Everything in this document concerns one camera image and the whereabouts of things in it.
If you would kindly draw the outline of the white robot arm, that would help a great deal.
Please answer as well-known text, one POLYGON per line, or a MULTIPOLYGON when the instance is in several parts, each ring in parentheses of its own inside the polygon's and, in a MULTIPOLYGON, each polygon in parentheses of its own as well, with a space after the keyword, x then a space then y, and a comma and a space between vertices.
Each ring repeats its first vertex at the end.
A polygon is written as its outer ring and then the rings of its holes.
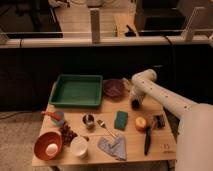
POLYGON ((132 76, 130 99, 148 95, 180 119, 175 171, 213 171, 213 105, 197 103, 155 83, 153 69, 132 76))

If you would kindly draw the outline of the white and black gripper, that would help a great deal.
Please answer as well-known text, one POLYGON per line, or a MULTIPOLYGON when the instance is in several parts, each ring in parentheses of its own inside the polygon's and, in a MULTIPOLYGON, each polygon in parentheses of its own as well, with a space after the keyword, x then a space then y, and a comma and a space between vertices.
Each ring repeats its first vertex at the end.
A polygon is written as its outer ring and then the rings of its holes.
POLYGON ((138 90, 135 86, 131 88, 129 99, 131 107, 134 110, 139 109, 141 107, 144 98, 145 98, 144 92, 138 90))

